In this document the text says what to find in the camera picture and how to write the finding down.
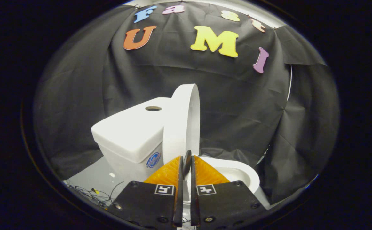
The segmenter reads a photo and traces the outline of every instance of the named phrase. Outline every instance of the letter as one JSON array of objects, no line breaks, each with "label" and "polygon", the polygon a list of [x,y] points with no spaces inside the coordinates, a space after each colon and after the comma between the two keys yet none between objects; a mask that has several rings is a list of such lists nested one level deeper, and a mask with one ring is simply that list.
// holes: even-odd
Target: letter
[{"label": "letter", "polygon": [[135,20],[134,23],[140,22],[141,20],[148,18],[149,14],[151,14],[153,12],[153,9],[156,9],[156,8],[157,8],[157,6],[151,6],[147,9],[145,9],[145,10],[137,12],[135,14],[136,15],[136,20]]},{"label": "letter", "polygon": [[206,41],[211,52],[216,51],[223,44],[221,49],[218,50],[220,54],[234,58],[238,56],[236,52],[238,34],[231,31],[223,31],[219,36],[216,36],[210,27],[198,25],[194,28],[197,29],[197,36],[195,43],[190,46],[192,50],[205,51],[207,47],[204,42]]},{"label": "letter", "polygon": [[227,11],[227,10],[222,10],[221,11],[221,17],[232,20],[234,22],[240,22],[240,19],[238,18],[238,15],[236,13]]},{"label": "letter", "polygon": [[162,14],[170,14],[170,13],[181,13],[185,11],[184,6],[170,6],[167,7]]},{"label": "letter", "polygon": [[254,20],[254,19],[251,19],[251,20],[253,21],[253,26],[254,26],[255,28],[257,28],[259,31],[265,33],[265,30],[261,29],[261,28],[264,28],[264,29],[265,29],[265,27],[261,24],[261,22],[256,21],[256,20]]},{"label": "letter", "polygon": [[156,29],[155,25],[145,27],[143,29],[145,31],[145,33],[143,34],[143,38],[140,42],[136,43],[134,43],[133,40],[135,39],[135,36],[140,31],[140,29],[132,29],[127,31],[125,41],[123,42],[123,48],[125,48],[126,50],[134,50],[146,45],[154,29]]},{"label": "letter", "polygon": [[253,68],[259,72],[260,74],[264,73],[263,67],[265,64],[265,60],[270,56],[267,51],[265,51],[263,48],[259,48],[260,54],[258,56],[256,64],[253,64]]}]

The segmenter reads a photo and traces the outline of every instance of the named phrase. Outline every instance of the wire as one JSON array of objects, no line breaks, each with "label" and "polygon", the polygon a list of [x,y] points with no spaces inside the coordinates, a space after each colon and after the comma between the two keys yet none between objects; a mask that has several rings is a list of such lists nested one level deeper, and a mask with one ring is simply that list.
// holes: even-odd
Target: wire
[{"label": "wire", "polygon": [[186,219],[185,217],[183,217],[183,219],[185,219],[186,221],[183,221],[182,223],[190,222],[190,220]]},{"label": "wire", "polygon": [[100,196],[100,195],[93,195],[93,194],[91,194],[91,192],[95,192],[95,191],[92,191],[92,190],[89,191],[89,190],[87,190],[85,188],[82,188],[81,186],[72,186],[72,185],[67,185],[67,186],[69,188],[75,189],[76,191],[80,192],[82,195],[85,195],[85,196],[87,196],[90,199],[97,200],[98,201],[98,206],[103,207],[105,205],[105,202],[112,201],[111,197],[106,192],[98,191],[97,190],[98,192],[102,192],[102,193],[106,194],[107,197],[106,196]]},{"label": "wire", "polygon": [[122,182],[120,182],[120,183],[118,183],[113,189],[112,189],[112,192],[110,192],[110,202],[113,202],[113,200],[112,200],[112,194],[113,194],[113,191],[115,190],[115,188],[118,186],[118,185],[120,185],[121,183],[123,183],[123,181]]}]

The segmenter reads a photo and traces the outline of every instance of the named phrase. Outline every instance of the black fabric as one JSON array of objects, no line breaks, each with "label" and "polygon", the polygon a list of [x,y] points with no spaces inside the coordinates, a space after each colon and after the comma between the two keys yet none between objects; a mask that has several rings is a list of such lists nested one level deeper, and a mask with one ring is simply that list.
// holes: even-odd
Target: black fabric
[{"label": "black fabric", "polygon": [[[225,7],[195,2],[155,5],[149,18],[138,23],[133,23],[135,13],[148,6],[120,6],[95,19],[60,48],[44,71],[34,123],[38,142],[59,176],[68,179],[102,157],[92,125],[155,97],[171,97],[181,84],[196,83],[201,154],[254,168],[271,144],[273,150],[256,170],[272,201],[313,179],[332,149],[338,117],[333,110],[338,105],[335,85],[328,68],[314,64],[322,60],[316,51],[292,29],[284,27],[279,33],[262,23],[262,33],[246,15]],[[184,5],[185,11],[162,14],[173,5]],[[237,13],[241,21],[222,18],[222,10]],[[137,42],[143,28],[151,25],[157,28],[145,46],[123,48],[127,31],[141,30]],[[238,57],[190,49],[196,25],[208,26],[216,35],[236,32]],[[290,36],[298,39],[295,49],[280,40]],[[263,74],[253,69],[259,47],[269,53]],[[305,65],[310,60],[313,65]],[[290,64],[295,65],[287,103]]]},{"label": "black fabric", "polygon": [[325,166],[339,127],[335,82],[325,65],[293,65],[291,92],[275,136],[255,168],[276,203],[310,182]]},{"label": "black fabric", "polygon": [[327,65],[318,51],[292,27],[285,25],[275,30],[283,49],[285,64]]}]

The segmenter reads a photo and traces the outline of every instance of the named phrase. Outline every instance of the sticker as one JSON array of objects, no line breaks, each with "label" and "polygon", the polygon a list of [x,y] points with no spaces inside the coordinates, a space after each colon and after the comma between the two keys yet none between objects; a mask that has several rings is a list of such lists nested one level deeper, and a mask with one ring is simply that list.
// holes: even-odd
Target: sticker
[{"label": "sticker", "polygon": [[256,20],[254,20],[254,19],[251,19],[251,20],[253,21],[253,26],[254,26],[255,28],[257,28],[259,31],[265,33],[265,30],[262,29],[262,28],[265,29],[265,26],[263,26],[263,25],[261,24],[261,22],[256,21]]},{"label": "sticker", "polygon": [[216,190],[214,189],[214,185],[198,185],[197,186],[197,195],[204,196],[204,195],[212,195],[216,194]]},{"label": "sticker", "polygon": [[149,160],[147,160],[146,167],[147,168],[153,168],[157,165],[157,163],[160,160],[161,153],[153,153],[152,156],[149,157]]},{"label": "sticker", "polygon": [[236,13],[230,12],[228,10],[222,10],[221,11],[221,17],[232,20],[234,22],[240,22],[240,19],[238,18],[238,15]]},{"label": "sticker", "polygon": [[153,13],[153,9],[156,9],[157,6],[151,6],[145,10],[142,10],[140,12],[135,13],[136,15],[136,20],[133,23],[140,22],[143,19],[146,19],[149,17],[149,14]]},{"label": "sticker", "polygon": [[181,13],[185,11],[184,6],[170,6],[162,12],[162,14]]},{"label": "sticker", "polygon": [[174,194],[174,185],[156,185],[155,194],[172,196]]},{"label": "sticker", "polygon": [[123,48],[125,48],[126,50],[134,50],[146,45],[154,29],[156,29],[155,25],[145,27],[143,29],[145,33],[143,34],[140,42],[133,42],[136,34],[140,31],[140,29],[132,29],[127,31],[125,41],[123,42]]},{"label": "sticker", "polygon": [[216,36],[210,27],[198,25],[194,28],[197,30],[197,35],[196,41],[190,46],[192,50],[206,51],[207,47],[204,45],[206,42],[211,52],[215,52],[222,45],[221,49],[218,50],[220,54],[234,58],[238,57],[236,52],[238,34],[226,30]]},{"label": "sticker", "polygon": [[258,56],[258,59],[257,59],[257,62],[256,64],[253,64],[253,68],[259,72],[260,74],[264,73],[264,64],[265,64],[265,60],[267,60],[267,58],[270,56],[267,51],[265,51],[265,49],[263,49],[262,47],[259,48],[260,50],[260,54]]}]

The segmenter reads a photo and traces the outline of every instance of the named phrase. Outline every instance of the toilet tank lid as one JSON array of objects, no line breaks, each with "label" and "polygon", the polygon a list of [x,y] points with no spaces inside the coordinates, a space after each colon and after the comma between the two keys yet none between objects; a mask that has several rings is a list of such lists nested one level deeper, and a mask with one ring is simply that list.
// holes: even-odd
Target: toilet tank lid
[{"label": "toilet tank lid", "polygon": [[[169,102],[157,97],[101,120],[91,128],[95,142],[133,163],[142,162],[162,142]],[[150,106],[161,110],[146,110]]]}]

